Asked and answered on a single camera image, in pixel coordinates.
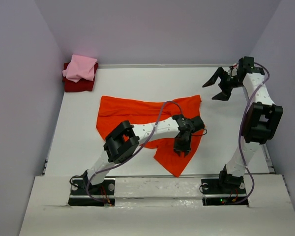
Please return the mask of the orange t shirt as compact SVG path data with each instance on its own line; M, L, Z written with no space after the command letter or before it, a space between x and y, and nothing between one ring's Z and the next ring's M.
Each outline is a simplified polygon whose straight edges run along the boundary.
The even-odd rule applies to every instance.
M183 113L186 118L193 118L200 115L201 97L177 98L174 100L179 106L168 104L165 106L161 120ZM129 121L131 124L146 124L156 122L163 102L146 102L139 100L115 98L102 96L97 116L96 129L102 139L122 121ZM174 152L174 139L164 138L150 141L145 149L155 149L154 159L175 177L179 177L194 154L196 153L201 136L204 130L197 131L192 135L191 151L185 157Z

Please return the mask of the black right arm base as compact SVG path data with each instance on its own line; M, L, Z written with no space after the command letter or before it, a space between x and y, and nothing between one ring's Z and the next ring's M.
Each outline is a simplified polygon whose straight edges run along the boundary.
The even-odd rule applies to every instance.
M245 188L224 189L219 186L217 178L205 178L201 180L199 191L202 193L203 206L249 206Z

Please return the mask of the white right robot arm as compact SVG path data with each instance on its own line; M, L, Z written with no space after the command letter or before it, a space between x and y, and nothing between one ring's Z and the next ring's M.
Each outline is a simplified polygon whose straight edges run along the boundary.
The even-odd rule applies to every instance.
M274 137L283 114L283 107L271 99L266 88L269 71L253 57L244 56L229 70L217 68L211 78L203 85L212 86L219 79L221 92L214 100L229 100L232 90L243 88L247 104L239 127L238 146L230 161L223 167L213 186L204 181L204 191L209 194L235 193L243 184L244 174L255 152L261 145Z

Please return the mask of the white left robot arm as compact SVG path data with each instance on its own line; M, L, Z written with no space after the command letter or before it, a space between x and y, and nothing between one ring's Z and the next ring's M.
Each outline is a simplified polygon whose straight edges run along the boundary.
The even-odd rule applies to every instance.
M96 163L83 173L82 188L89 196L96 193L114 166L128 162L149 141L173 138L174 153L187 156L191 152L193 134L204 129L205 125L200 116L186 118L183 115L175 115L146 124L123 121L106 137L103 152Z

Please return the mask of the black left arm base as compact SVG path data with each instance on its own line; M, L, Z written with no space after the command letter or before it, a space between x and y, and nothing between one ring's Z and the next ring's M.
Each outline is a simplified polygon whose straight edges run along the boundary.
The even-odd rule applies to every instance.
M106 178L101 184L89 187L91 197L86 193L82 178L70 180L71 189L68 204L73 207L114 207L115 179Z

